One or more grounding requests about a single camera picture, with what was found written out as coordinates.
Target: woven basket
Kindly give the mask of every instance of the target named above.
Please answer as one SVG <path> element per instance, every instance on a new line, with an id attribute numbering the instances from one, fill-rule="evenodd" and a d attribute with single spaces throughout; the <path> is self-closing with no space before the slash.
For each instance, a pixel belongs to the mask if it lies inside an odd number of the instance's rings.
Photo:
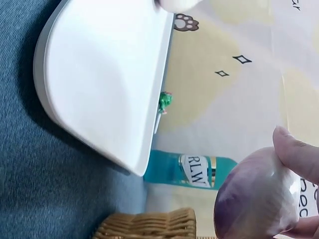
<path id="1" fill-rule="evenodd" d="M 191 208 L 170 213 L 113 214 L 93 239 L 196 239 L 196 218 Z"/>

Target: paw print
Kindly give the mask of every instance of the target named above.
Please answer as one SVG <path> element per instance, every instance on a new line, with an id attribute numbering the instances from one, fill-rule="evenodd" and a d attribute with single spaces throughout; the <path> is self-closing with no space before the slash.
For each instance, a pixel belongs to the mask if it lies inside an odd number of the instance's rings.
<path id="1" fill-rule="evenodd" d="M 179 13 L 176 15 L 174 29 L 177 31 L 196 31 L 198 30 L 198 21 L 195 21 L 191 16 Z"/>

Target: blue fabric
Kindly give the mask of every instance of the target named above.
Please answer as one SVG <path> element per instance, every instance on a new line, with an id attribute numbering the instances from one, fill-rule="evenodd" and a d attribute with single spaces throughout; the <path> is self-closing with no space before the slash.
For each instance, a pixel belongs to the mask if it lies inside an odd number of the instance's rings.
<path id="1" fill-rule="evenodd" d="M 34 48 L 59 2 L 0 0 L 1 239 L 86 239 L 110 213 L 145 207 L 142 179 L 56 126 L 37 98 Z"/>

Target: green toy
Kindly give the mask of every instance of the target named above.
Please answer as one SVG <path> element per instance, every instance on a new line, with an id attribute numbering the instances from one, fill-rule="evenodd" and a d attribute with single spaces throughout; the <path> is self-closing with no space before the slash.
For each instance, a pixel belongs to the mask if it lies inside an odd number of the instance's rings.
<path id="1" fill-rule="evenodd" d="M 159 113 L 165 115 L 165 108 L 171 104 L 172 94 L 169 92 L 161 92 L 159 96 Z"/>

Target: bottle label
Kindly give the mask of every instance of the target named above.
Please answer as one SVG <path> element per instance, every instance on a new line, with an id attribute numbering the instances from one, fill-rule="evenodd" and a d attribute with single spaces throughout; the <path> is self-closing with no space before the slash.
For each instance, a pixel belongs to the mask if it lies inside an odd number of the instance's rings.
<path id="1" fill-rule="evenodd" d="M 193 187 L 212 188 L 215 170 L 212 169 L 211 161 L 211 158 L 205 156 L 181 155 L 178 159 L 181 171 L 179 183 Z"/>

